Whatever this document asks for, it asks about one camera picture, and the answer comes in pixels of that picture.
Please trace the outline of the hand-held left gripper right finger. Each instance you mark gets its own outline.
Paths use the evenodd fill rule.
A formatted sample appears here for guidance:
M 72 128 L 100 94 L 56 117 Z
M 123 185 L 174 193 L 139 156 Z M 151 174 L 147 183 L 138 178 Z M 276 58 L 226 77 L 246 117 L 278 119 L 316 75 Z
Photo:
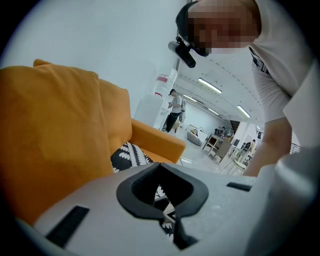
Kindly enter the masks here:
M 238 215 L 248 198 L 252 197 L 252 186 L 265 181 L 262 171 L 258 177 L 249 177 L 223 175 L 170 163 L 160 166 L 167 171 L 180 171 L 188 178 L 195 178 L 207 188 L 208 196 L 199 211 L 181 218 L 186 233 L 199 241 L 217 232 L 223 224 Z

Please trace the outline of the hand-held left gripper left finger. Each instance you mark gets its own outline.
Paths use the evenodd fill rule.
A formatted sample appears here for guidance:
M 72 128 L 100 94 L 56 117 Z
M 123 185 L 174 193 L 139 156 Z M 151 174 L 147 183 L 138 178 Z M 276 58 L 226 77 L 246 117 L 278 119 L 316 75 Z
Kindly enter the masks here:
M 169 256 L 175 245 L 157 220 L 139 219 L 119 204 L 118 185 L 146 166 L 90 181 L 45 211 L 33 227 L 43 236 L 75 206 L 89 211 L 65 249 L 80 256 Z

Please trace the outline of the black and white patterned pillow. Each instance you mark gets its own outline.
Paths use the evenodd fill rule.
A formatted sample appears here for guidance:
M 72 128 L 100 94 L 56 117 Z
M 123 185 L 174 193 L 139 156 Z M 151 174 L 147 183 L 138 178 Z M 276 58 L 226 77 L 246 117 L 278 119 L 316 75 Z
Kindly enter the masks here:
M 155 192 L 154 207 L 162 211 L 164 221 L 160 222 L 160 228 L 165 233 L 165 237 L 173 242 L 176 222 L 175 208 L 160 185 Z

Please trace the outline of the black white patterned cushion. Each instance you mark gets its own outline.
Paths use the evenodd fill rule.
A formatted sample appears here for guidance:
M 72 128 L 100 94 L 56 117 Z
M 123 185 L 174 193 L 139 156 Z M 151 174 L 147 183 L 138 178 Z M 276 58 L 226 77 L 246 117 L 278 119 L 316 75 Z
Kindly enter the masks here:
M 117 149 L 110 160 L 114 173 L 154 162 L 139 146 L 130 142 L 126 142 Z

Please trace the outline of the orange fabric sofa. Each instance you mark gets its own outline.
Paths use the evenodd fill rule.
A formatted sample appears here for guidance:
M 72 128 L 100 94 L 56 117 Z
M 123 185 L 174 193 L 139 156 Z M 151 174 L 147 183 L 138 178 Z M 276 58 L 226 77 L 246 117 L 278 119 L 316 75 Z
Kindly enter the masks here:
M 130 143 L 137 145 L 154 162 L 176 164 L 186 149 L 186 143 L 138 120 L 131 120 Z

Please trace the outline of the orange sofa back cushion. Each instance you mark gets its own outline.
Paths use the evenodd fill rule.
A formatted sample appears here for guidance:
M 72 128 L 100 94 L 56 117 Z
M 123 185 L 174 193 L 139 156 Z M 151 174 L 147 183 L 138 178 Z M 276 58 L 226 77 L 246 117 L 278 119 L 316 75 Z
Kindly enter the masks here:
M 15 217 L 32 225 L 112 172 L 96 73 L 39 59 L 0 69 L 0 187 Z
M 132 137 L 129 93 L 126 89 L 103 79 L 99 80 L 102 111 L 108 135 L 108 147 L 113 171 L 131 168 L 128 142 Z

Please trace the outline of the person's right forearm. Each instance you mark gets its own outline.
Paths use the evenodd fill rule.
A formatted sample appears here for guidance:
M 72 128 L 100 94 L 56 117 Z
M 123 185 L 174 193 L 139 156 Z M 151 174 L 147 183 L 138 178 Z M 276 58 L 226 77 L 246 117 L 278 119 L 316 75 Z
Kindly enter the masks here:
M 287 118 L 267 122 L 262 141 L 243 175 L 258 176 L 262 167 L 275 164 L 281 157 L 289 154 L 291 145 L 292 127 Z

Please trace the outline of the white water dispenser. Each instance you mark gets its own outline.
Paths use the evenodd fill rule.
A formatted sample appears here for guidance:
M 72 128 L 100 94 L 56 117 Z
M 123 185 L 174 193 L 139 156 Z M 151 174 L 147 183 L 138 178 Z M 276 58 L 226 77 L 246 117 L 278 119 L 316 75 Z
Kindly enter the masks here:
M 146 94 L 138 104 L 134 119 L 160 130 L 165 119 L 165 100 L 151 94 Z

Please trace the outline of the clear water bottle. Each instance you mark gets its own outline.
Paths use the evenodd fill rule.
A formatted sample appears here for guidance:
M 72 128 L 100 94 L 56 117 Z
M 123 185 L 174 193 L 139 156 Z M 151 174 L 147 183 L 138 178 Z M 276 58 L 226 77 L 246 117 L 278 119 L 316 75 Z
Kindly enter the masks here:
M 175 68 L 162 68 L 155 80 L 154 95 L 162 99 L 169 96 L 174 87 L 178 72 Z

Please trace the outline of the person's white shirt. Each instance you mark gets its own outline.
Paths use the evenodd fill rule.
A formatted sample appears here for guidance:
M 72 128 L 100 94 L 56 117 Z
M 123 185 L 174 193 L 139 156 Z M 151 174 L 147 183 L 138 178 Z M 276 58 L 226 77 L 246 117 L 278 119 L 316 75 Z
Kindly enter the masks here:
M 249 50 L 266 124 L 285 118 L 283 109 L 302 85 L 315 56 L 300 28 L 276 0 L 255 1 L 261 33 Z

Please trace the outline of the wooden frame table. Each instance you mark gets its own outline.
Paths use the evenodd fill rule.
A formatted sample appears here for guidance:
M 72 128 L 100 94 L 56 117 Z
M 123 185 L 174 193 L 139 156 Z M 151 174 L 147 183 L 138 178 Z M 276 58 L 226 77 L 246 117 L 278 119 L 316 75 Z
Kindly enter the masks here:
M 218 162 L 221 163 L 231 149 L 231 146 L 232 144 L 227 140 L 221 138 L 220 136 L 211 134 L 204 143 L 202 150 L 208 148 L 207 156 L 211 155 L 213 158 L 218 157 Z

